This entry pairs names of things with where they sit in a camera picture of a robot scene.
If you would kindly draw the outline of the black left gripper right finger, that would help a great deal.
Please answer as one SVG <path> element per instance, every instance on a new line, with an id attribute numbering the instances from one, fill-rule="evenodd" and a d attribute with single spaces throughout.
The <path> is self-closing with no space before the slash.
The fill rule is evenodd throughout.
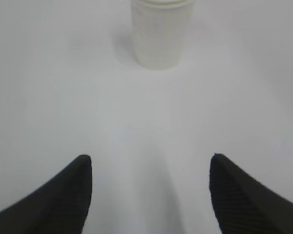
<path id="1" fill-rule="evenodd" d="M 293 234 L 293 203 L 223 154 L 211 158 L 209 190 L 223 234 Z"/>

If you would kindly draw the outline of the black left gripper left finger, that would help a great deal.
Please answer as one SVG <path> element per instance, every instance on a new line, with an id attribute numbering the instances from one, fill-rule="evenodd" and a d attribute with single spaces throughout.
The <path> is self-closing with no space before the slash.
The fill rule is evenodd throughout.
<path id="1" fill-rule="evenodd" d="M 80 155 L 50 181 L 0 212 L 0 234 L 80 234 L 92 196 L 92 166 Z"/>

